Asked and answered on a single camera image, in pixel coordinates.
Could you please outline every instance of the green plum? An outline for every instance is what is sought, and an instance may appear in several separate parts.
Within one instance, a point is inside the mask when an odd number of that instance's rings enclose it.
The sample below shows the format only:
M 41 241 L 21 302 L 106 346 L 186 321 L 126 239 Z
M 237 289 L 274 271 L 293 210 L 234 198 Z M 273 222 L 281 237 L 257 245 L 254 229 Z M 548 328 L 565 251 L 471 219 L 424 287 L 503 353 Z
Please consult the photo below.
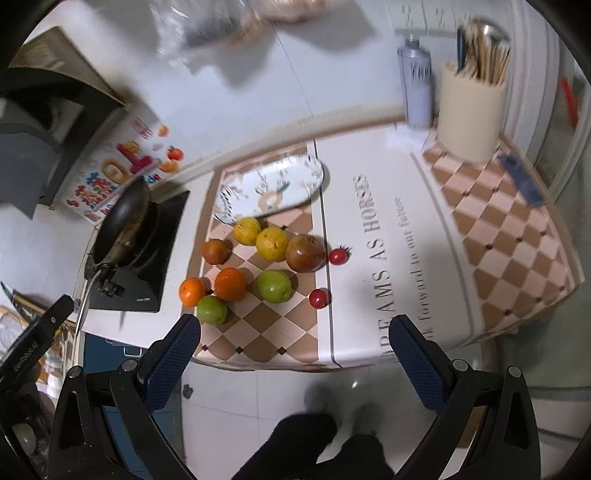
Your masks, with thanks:
M 256 286 L 271 303 L 283 303 L 291 297 L 291 281 L 281 270 L 265 270 L 258 276 Z
M 228 307 L 213 295 L 203 297 L 197 303 L 197 318 L 209 325 L 221 325 L 228 316 Z

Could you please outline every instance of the decorative plate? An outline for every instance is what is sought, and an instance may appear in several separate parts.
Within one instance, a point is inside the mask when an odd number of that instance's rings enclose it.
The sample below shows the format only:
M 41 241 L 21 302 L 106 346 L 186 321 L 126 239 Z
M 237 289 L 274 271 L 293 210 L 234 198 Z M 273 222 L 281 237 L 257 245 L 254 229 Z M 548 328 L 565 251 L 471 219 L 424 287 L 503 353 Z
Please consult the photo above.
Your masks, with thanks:
M 232 173 L 220 186 L 214 214 L 220 222 L 236 223 L 243 217 L 262 217 L 310 200 L 324 180 L 318 158 L 286 155 L 244 173 Z

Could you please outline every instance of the wok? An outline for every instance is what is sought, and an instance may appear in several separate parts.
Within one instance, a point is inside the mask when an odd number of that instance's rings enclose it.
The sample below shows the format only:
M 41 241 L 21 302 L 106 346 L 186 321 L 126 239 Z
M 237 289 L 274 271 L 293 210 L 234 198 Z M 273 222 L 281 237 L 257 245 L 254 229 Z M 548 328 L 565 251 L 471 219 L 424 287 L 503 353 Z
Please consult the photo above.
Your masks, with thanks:
M 82 295 L 76 321 L 76 335 L 86 320 L 92 288 L 131 252 L 149 205 L 150 190 L 144 178 L 140 177 L 125 189 L 106 215 L 87 262 L 91 273 Z

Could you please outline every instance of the brown fruit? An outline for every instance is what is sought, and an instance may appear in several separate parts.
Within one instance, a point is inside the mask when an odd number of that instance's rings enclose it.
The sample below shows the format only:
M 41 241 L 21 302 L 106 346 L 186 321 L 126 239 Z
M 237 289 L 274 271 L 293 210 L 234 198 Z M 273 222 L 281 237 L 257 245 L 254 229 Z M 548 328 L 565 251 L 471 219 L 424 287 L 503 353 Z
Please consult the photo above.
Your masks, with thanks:
M 324 263 L 324 242 L 313 235 L 298 235 L 290 240 L 285 260 L 296 272 L 309 273 L 318 270 Z
M 203 258 L 210 265 L 224 263 L 230 256 L 230 250 L 219 238 L 212 238 L 203 245 Z

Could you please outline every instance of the checkered tablecloth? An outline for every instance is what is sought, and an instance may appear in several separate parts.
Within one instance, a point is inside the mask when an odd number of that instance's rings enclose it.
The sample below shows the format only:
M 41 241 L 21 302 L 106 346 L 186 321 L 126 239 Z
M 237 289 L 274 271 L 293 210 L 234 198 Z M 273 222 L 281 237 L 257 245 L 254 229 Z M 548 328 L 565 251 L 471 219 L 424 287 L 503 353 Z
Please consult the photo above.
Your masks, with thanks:
M 488 338 L 558 302 L 576 287 L 545 206 L 530 208 L 498 155 L 480 167 L 440 147 L 423 154 L 453 215 L 473 267 Z
M 307 153 L 307 147 L 296 145 L 228 167 L 222 172 L 220 184 L 233 175 L 291 153 Z M 261 223 L 285 226 L 291 236 L 309 233 L 313 230 L 311 204 L 271 215 Z M 315 274 L 295 273 L 285 261 L 271 263 L 264 260 L 256 253 L 256 247 L 237 243 L 233 227 L 221 223 L 213 213 L 205 240 L 211 238 L 230 240 L 232 254 L 223 265 L 216 266 L 209 265 L 202 258 L 201 276 L 213 285 L 221 269 L 237 268 L 246 275 L 248 291 L 243 300 L 228 303 L 228 319 L 224 324 L 202 323 L 201 343 L 194 357 L 231 368 L 321 368 L 318 363 L 317 313 L 307 300 L 316 288 Z M 263 270 L 281 270 L 289 276 L 294 290 L 289 301 L 274 304 L 262 299 L 255 280 Z

